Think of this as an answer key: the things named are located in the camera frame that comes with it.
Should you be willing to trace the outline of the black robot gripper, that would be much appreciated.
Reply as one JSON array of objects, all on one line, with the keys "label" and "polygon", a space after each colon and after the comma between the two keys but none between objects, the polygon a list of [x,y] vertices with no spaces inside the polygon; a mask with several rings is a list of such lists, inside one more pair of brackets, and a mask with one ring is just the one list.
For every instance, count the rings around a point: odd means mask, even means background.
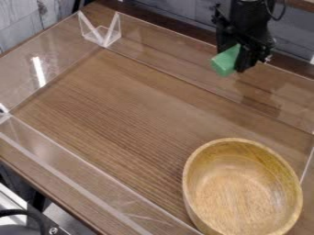
[{"label": "black robot gripper", "polygon": [[213,23],[217,26],[217,52],[238,48],[234,70],[244,73],[273,57],[276,40],[269,30],[276,0],[217,0]]}]

